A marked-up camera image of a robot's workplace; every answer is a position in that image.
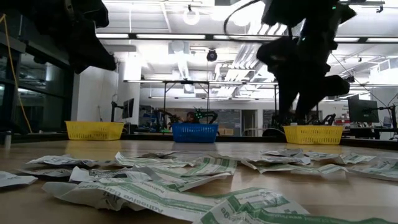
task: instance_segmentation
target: computer monitor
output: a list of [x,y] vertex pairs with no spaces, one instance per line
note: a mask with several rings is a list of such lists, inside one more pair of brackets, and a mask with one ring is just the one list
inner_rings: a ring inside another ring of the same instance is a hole
[[123,119],[132,117],[133,106],[134,106],[134,98],[123,102],[123,114],[122,114]]
[[377,102],[371,100],[348,100],[350,122],[378,123]]

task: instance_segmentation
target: plastic basket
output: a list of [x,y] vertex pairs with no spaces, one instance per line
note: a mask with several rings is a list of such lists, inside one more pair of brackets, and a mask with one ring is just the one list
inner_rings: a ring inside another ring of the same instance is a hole
[[175,142],[213,143],[218,124],[173,124],[172,128]]
[[112,141],[120,139],[123,123],[66,121],[70,140]]
[[286,140],[294,144],[340,144],[343,126],[284,126]]

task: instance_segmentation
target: person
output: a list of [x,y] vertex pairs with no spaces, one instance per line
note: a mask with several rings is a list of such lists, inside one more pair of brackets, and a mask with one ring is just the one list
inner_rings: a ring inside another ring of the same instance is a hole
[[195,119],[195,113],[194,112],[188,112],[187,113],[187,119],[185,120],[184,123],[200,124],[199,120]]

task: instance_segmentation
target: yellow basket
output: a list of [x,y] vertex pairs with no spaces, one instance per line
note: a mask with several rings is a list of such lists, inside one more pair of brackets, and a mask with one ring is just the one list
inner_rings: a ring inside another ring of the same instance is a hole
[[284,126],[286,140],[294,144],[340,144],[342,126]]
[[66,121],[70,140],[112,141],[120,139],[123,123]]

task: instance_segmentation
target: table surface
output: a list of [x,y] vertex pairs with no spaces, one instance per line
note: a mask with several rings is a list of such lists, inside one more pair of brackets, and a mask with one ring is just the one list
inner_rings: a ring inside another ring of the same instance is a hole
[[[156,151],[182,151],[188,157],[199,157],[207,152],[230,156],[260,155],[263,150],[296,149],[331,154],[375,155],[398,158],[398,152],[344,146],[298,146],[282,143],[181,144],[165,141],[57,141],[13,144],[10,151],[0,149],[0,170],[16,173],[23,163],[46,155],[71,154],[79,159],[113,159],[121,151],[138,156]],[[189,223],[169,218],[150,210],[119,212],[97,210],[75,205],[47,195],[38,180],[30,186],[0,189],[1,223]],[[238,166],[233,177],[216,180],[189,190],[203,195],[225,194],[248,187],[264,187],[278,191],[295,200],[312,215],[349,220],[379,217],[398,222],[398,183],[367,179],[345,172],[330,175],[304,175],[290,172],[260,174],[245,166]]]

